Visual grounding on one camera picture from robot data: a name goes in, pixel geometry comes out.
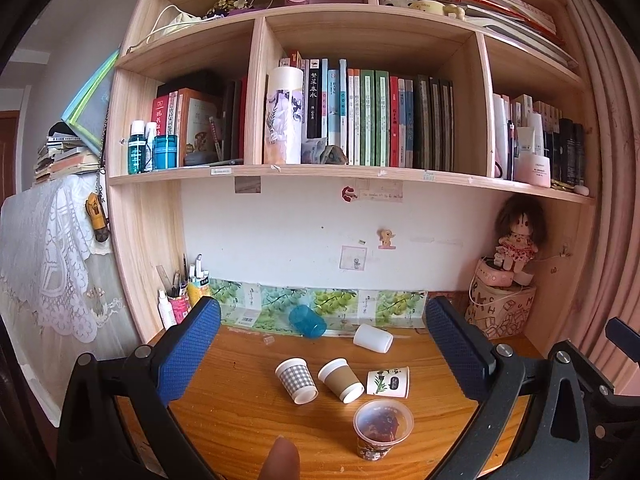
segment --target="doll face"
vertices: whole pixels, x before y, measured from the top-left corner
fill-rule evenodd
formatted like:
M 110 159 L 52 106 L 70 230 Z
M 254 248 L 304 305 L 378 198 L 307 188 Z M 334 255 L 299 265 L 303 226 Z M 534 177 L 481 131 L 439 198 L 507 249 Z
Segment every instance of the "doll face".
M 529 218 L 522 214 L 518 217 L 518 221 L 511 225 L 511 232 L 517 235 L 531 236 L 533 229 L 529 225 Z

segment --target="doll hair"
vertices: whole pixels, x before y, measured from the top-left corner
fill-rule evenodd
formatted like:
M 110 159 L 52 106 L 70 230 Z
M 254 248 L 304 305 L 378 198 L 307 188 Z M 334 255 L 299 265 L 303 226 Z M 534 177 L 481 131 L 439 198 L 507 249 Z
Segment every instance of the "doll hair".
M 542 206 L 532 196 L 514 194 L 504 203 L 495 219 L 498 238 L 511 234 L 511 226 L 520 216 L 527 215 L 531 227 L 531 240 L 538 247 L 546 242 L 546 222 Z

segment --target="curtain fold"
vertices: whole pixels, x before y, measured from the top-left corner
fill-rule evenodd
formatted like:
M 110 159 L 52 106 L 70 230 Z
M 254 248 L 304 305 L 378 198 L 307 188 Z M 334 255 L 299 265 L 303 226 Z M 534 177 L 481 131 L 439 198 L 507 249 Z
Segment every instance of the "curtain fold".
M 623 388 L 638 366 L 604 327 L 619 317 L 640 329 L 640 62 L 596 0 L 567 2 L 593 87 L 602 181 L 591 256 L 561 337 Z

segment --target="blue container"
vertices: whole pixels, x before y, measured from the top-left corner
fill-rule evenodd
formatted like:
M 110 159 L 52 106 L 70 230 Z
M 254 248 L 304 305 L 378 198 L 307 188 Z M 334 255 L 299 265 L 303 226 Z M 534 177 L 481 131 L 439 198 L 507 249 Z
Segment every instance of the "blue container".
M 160 135 L 154 139 L 154 170 L 168 170 L 178 165 L 178 136 Z
M 320 337 L 326 331 L 326 323 L 306 305 L 299 305 L 289 312 L 289 322 L 304 337 Z
M 144 135 L 132 135 L 127 143 L 127 170 L 130 175 L 142 173 L 145 169 L 146 139 Z

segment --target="checkered paper cup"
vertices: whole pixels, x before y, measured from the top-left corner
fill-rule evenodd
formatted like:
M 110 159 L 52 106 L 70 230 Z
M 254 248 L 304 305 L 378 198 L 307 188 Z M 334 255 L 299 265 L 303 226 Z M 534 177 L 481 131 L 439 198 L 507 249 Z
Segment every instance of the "checkered paper cup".
M 296 404 L 306 404 L 318 396 L 318 389 L 304 359 L 293 357 L 281 362 L 276 368 L 276 376 Z

